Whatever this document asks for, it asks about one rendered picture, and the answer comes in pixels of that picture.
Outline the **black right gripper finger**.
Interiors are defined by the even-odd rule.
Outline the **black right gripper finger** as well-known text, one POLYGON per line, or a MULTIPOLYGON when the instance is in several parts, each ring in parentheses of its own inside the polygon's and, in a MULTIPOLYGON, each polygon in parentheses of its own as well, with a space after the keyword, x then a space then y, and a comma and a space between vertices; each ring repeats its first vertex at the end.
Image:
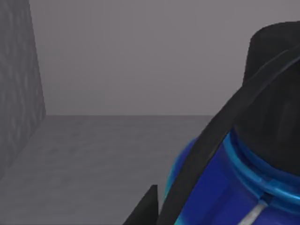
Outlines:
POLYGON ((122 225, 156 225, 158 186, 151 185, 122 225))

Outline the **blue bottle with black cap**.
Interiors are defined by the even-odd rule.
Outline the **blue bottle with black cap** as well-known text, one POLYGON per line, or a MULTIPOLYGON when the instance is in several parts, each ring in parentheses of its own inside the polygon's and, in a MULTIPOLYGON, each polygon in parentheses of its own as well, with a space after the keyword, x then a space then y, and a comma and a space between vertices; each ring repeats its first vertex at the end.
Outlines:
POLYGON ((157 225, 300 225, 300 21, 251 37, 242 86, 177 157, 157 225))

